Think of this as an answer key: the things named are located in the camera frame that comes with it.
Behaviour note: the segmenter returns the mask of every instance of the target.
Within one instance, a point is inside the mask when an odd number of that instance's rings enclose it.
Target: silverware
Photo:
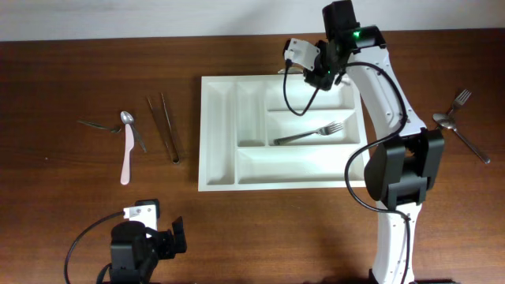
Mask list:
[[[468,98],[472,95],[472,92],[468,90],[463,90],[461,94],[459,94],[456,99],[452,102],[451,109],[447,112],[447,115],[451,116],[453,113],[458,111],[463,105],[466,103]]]
[[[133,123],[135,122],[133,116],[128,111],[122,111],[121,120],[123,121],[124,124],[132,126],[133,137],[135,137],[135,140],[139,142],[140,146],[142,147],[142,150],[144,150],[144,153],[146,153],[148,150],[145,147],[144,142],[142,141],[142,137],[140,136],[140,133],[135,129],[135,126],[133,126]]]
[[[83,121],[83,120],[78,120],[77,122],[82,123],[87,126],[95,127],[96,129],[104,129],[104,130],[109,130],[111,133],[118,133],[121,131],[121,126],[118,125],[112,129],[105,127],[103,125],[100,125],[98,123],[90,122],[90,121]]]
[[[344,128],[344,126],[342,125],[342,123],[336,123],[335,121],[333,121],[332,123],[330,123],[326,126],[323,126],[323,127],[319,128],[317,130],[314,130],[314,131],[309,131],[306,133],[301,133],[301,134],[297,134],[297,135],[293,135],[293,136],[275,139],[274,144],[275,145],[286,144],[286,143],[291,142],[293,140],[297,140],[297,139],[300,139],[303,137],[311,136],[312,134],[319,134],[322,136],[327,136],[327,135],[331,135],[333,133],[336,133],[336,132],[342,130],[343,128]]]
[[[156,119],[155,111],[152,108],[150,97],[146,96],[146,98],[148,99],[149,107],[151,108],[152,118],[154,119],[156,127],[158,128],[159,135],[162,137],[163,142],[165,143],[165,147],[168,150],[168,154],[170,155],[170,158],[172,159],[172,163],[179,164],[181,162],[181,159],[180,159],[179,152],[177,150],[177,145],[175,143],[174,134],[172,133],[172,125],[171,125],[170,119],[168,117],[168,111],[166,110],[165,97],[163,96],[163,93],[159,93],[159,94],[161,95],[161,100],[163,101],[163,110],[165,113],[166,123],[168,124],[168,134],[169,134],[168,137],[166,134],[166,129],[165,129],[165,131],[163,131],[162,122],[160,122],[158,119]],[[171,141],[171,145],[174,148],[173,151],[171,150],[171,147],[169,146],[170,143],[168,140]]]
[[[130,170],[130,152],[135,146],[135,138],[133,138],[132,125],[125,123],[125,158],[123,159],[123,167],[121,169],[121,184],[129,184],[129,178],[132,173]]]
[[[433,120],[438,123],[440,126],[447,128],[447,129],[452,129],[456,135],[465,142],[466,146],[470,148],[479,158],[481,158],[482,162],[489,164],[491,162],[491,159],[481,150],[477,148],[477,146],[473,145],[466,139],[457,129],[456,127],[456,121],[450,117],[447,114],[434,114],[433,115]]]

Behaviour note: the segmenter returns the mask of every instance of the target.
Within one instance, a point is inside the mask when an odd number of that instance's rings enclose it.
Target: white bracket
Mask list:
[[[314,63],[321,50],[308,41],[291,39],[290,45],[284,51],[284,60],[290,59],[293,63],[302,65],[310,71],[314,70]]]
[[[158,230],[158,218],[156,216],[156,205],[142,205],[124,208],[124,219],[142,222],[146,227]]]

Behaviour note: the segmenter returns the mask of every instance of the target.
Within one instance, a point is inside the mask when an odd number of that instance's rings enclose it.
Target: metal utensil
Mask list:
[[[155,124],[156,124],[156,127],[158,128],[159,135],[162,137],[163,142],[165,143],[165,147],[168,150],[168,154],[170,155],[170,158],[172,159],[172,163],[179,164],[181,162],[181,159],[180,159],[180,155],[177,150],[177,145],[175,143],[174,134],[172,133],[172,125],[170,124],[170,119],[168,117],[168,111],[166,110],[165,98],[163,96],[163,93],[160,93],[160,95],[161,95],[161,100],[163,101],[163,109],[165,112],[166,123],[168,124],[168,130],[169,130],[168,137],[166,134],[166,129],[165,129],[165,131],[163,131],[162,123],[159,122],[158,119],[156,119],[155,111],[152,108],[151,99],[149,98],[149,96],[146,96],[146,98],[148,99],[149,107],[151,108],[152,118],[155,120]],[[171,140],[171,145],[173,145],[173,147],[174,147],[173,151],[171,150],[171,147],[169,145],[170,143],[168,140]]]
[[[482,162],[489,164],[491,162],[491,159],[481,150],[479,150],[475,145],[470,143],[468,139],[466,139],[457,129],[456,127],[456,121],[450,117],[447,114],[434,114],[433,115],[433,120],[438,123],[440,126],[447,128],[447,129],[452,129],[456,135],[465,142],[466,146],[468,146],[479,158],[481,158]]]
[[[104,130],[109,130],[111,133],[118,133],[121,131],[121,126],[118,125],[112,129],[105,127],[103,125],[100,125],[98,123],[90,122],[90,121],[83,121],[83,120],[78,120],[77,122],[82,123],[87,126],[95,127],[96,129],[104,129]]]
[[[322,136],[327,136],[327,135],[331,135],[333,133],[336,133],[336,132],[342,130],[343,128],[344,128],[344,126],[342,125],[342,123],[336,123],[335,121],[333,121],[332,123],[330,123],[326,126],[323,126],[319,129],[316,129],[314,131],[309,131],[306,133],[301,133],[301,134],[297,134],[297,135],[293,135],[293,136],[275,139],[274,144],[275,145],[286,144],[286,143],[291,142],[293,140],[297,140],[297,139],[300,139],[303,137],[311,136],[312,134],[319,134]]]
[[[463,90],[463,92],[461,92],[461,94],[459,94],[456,99],[454,99],[454,101],[452,102],[451,104],[451,108],[450,110],[447,112],[447,115],[451,116],[453,113],[455,113],[456,111],[458,111],[460,108],[463,107],[463,105],[466,103],[466,101],[468,100],[468,98],[472,95],[472,92],[468,91],[468,90]]]
[[[122,111],[121,121],[123,121],[125,125],[130,125],[132,127],[133,137],[135,137],[135,140],[139,142],[140,146],[142,147],[142,150],[144,150],[144,153],[146,153],[148,150],[145,147],[144,142],[142,141],[142,137],[140,136],[140,133],[135,129],[135,126],[133,126],[133,123],[135,122],[133,116],[128,111]]]

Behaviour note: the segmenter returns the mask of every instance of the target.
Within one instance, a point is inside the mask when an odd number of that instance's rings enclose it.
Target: fork tines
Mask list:
[[[342,125],[342,123],[336,123],[336,122],[332,122],[330,123],[329,125],[327,125],[327,131],[329,133],[335,133],[337,131],[340,131],[344,128],[344,125]]]
[[[456,100],[458,101],[459,104],[464,104],[466,103],[466,100],[472,95],[472,92],[468,91],[468,90],[463,90],[463,92],[461,92],[461,94],[458,95],[458,97],[456,98]]]

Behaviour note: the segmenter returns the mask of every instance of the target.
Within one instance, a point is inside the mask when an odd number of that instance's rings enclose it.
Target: spoon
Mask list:
[[[491,162],[491,159],[483,153],[481,150],[479,150],[475,145],[470,143],[468,139],[466,139],[459,131],[458,128],[456,127],[456,121],[448,116],[447,114],[434,114],[433,115],[433,120],[438,123],[438,125],[447,128],[447,129],[452,129],[456,135],[465,142],[466,146],[470,148],[479,158],[481,158],[482,162],[485,164],[489,164]]]
[[[94,122],[90,122],[90,121],[78,120],[77,122],[82,123],[82,124],[87,125],[87,126],[95,127],[97,129],[109,130],[111,133],[118,133],[118,132],[121,131],[121,126],[120,125],[118,125],[118,126],[112,128],[112,129],[110,129],[108,127],[105,127],[103,125],[100,125],[100,124],[94,123]]]
[[[121,112],[121,121],[123,121],[123,123],[125,125],[130,125],[132,127],[133,136],[140,143],[140,146],[142,147],[142,150],[144,150],[144,153],[147,152],[148,150],[146,149],[145,144],[142,141],[142,137],[140,136],[138,131],[133,126],[133,123],[135,122],[135,120],[133,119],[133,116],[128,111],[122,111]]]

